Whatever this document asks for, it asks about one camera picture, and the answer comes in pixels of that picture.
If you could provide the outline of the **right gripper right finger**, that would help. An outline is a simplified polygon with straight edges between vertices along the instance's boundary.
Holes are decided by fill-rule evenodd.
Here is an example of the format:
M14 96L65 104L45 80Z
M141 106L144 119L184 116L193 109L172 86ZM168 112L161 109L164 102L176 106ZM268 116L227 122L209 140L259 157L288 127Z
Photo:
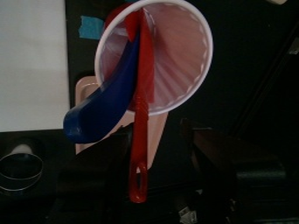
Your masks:
M299 181L268 150L189 119L180 121L203 194L223 224L299 224Z

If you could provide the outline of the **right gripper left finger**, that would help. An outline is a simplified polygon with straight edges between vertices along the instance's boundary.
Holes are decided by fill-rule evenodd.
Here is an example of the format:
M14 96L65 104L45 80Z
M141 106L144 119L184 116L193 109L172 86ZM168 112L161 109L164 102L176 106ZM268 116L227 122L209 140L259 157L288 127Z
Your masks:
M128 124L69 161L45 224L120 224L132 134Z

